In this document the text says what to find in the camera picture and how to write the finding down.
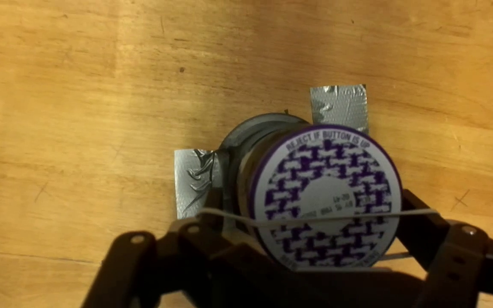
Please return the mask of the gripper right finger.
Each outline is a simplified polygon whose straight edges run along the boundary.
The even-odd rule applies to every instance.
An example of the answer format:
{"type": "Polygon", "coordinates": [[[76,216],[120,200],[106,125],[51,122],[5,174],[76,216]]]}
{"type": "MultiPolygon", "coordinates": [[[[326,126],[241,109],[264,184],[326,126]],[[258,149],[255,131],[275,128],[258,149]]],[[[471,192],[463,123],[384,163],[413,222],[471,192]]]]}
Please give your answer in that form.
{"type": "Polygon", "coordinates": [[[395,308],[476,308],[493,295],[493,239],[481,228],[430,213],[403,216],[396,236],[427,275],[399,277],[395,308]]]}

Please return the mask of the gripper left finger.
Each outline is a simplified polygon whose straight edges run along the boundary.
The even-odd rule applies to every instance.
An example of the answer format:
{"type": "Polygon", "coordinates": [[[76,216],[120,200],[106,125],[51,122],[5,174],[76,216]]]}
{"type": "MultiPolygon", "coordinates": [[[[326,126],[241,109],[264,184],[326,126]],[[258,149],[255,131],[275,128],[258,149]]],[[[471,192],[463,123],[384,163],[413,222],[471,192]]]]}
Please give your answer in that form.
{"type": "Polygon", "coordinates": [[[194,308],[263,308],[266,257],[223,236],[224,218],[199,213],[176,221],[162,238],[147,231],[112,242],[82,308],[160,308],[182,293],[194,308]]]}

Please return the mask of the jar with purple white lid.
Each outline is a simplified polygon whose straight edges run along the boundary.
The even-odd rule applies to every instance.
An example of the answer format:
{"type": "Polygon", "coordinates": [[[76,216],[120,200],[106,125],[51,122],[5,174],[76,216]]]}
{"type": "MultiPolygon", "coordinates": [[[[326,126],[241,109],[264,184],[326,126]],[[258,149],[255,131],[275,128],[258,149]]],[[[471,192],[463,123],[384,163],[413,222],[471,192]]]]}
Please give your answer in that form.
{"type": "MultiPolygon", "coordinates": [[[[389,154],[370,136],[286,114],[252,117],[233,129],[227,187],[233,213],[259,222],[399,213],[402,183],[389,154]]],[[[399,218],[254,229],[262,251],[290,270],[371,267],[391,247],[399,218]]]]}

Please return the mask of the piece of silver duct tape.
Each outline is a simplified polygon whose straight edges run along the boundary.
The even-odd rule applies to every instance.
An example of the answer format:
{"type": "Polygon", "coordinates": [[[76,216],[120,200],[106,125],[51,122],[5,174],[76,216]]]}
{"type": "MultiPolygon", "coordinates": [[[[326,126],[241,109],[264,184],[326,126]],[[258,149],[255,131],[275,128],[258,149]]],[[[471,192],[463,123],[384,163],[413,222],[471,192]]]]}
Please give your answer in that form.
{"type": "Polygon", "coordinates": [[[337,124],[369,134],[368,101],[364,84],[310,88],[314,124],[337,124]]]}
{"type": "Polygon", "coordinates": [[[227,181],[229,153],[225,150],[180,149],[174,152],[175,200],[178,219],[192,218],[203,208],[212,189],[227,181]]]}

